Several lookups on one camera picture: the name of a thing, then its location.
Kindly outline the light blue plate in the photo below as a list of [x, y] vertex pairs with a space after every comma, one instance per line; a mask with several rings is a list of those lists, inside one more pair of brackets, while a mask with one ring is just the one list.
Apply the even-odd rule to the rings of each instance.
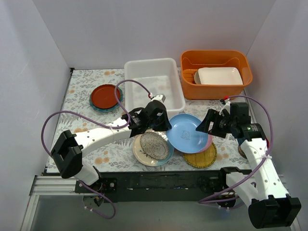
[[201, 121], [191, 114], [178, 114], [169, 120], [167, 138], [171, 145], [186, 154], [200, 153], [207, 143], [207, 133], [195, 129]]

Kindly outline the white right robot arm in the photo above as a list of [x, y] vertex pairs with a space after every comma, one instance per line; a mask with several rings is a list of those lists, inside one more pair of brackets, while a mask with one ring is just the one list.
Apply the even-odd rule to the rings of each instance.
[[221, 111], [208, 110], [196, 131], [221, 138], [230, 133], [238, 141], [252, 172], [245, 176], [236, 167], [222, 168], [218, 187], [236, 192], [248, 207], [252, 225], [257, 229], [291, 226], [301, 203], [281, 182], [263, 128], [251, 122], [248, 104], [227, 102]]

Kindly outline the pink plate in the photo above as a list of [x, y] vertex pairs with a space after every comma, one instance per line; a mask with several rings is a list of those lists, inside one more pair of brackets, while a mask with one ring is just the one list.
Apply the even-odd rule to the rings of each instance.
[[212, 135], [208, 134], [207, 143], [206, 143], [205, 147], [201, 150], [201, 152], [206, 151], [210, 147], [211, 144], [212, 144]]

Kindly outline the yellow woven bamboo plate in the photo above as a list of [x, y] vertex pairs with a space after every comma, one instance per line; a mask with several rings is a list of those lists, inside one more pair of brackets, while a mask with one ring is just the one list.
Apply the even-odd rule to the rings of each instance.
[[196, 154], [183, 154], [184, 160], [194, 168], [207, 168], [216, 161], [217, 149], [212, 142], [205, 151]]

